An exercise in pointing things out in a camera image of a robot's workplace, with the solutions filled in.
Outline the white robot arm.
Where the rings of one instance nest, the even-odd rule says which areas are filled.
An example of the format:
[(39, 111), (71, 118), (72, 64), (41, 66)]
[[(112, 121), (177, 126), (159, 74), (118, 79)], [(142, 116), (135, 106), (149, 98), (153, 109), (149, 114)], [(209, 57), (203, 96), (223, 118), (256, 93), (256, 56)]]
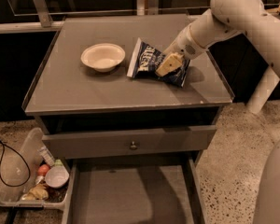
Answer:
[(261, 0), (210, 0), (210, 8), (191, 21), (164, 51), (197, 58), (216, 42), (241, 33), (280, 78), (280, 20)]

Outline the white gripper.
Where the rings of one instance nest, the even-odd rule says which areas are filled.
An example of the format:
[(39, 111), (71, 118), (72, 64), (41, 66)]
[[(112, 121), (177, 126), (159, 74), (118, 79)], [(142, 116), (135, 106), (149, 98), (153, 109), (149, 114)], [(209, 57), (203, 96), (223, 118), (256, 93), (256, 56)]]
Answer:
[(167, 55), (155, 71), (159, 77), (164, 77), (179, 68), (184, 60), (196, 59), (206, 48), (200, 46), (190, 32), (190, 25), (185, 27), (175, 38), (175, 40), (164, 50)]

